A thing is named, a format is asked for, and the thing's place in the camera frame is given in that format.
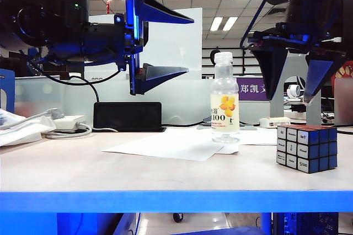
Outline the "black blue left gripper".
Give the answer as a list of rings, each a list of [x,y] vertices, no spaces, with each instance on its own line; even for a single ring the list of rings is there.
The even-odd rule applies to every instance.
[[[148,41],[148,22],[190,24],[194,20],[156,0],[126,0],[126,13],[113,23],[90,23],[82,31],[82,54],[93,65],[114,62],[118,71],[129,70],[130,94],[145,94],[156,86],[189,71],[186,67],[140,65]]]

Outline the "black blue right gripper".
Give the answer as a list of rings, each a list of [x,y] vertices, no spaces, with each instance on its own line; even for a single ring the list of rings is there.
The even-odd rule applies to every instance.
[[[285,21],[248,34],[248,48],[258,60],[271,100],[288,53],[308,54],[304,102],[308,105],[322,86],[347,61],[347,3],[288,5]]]

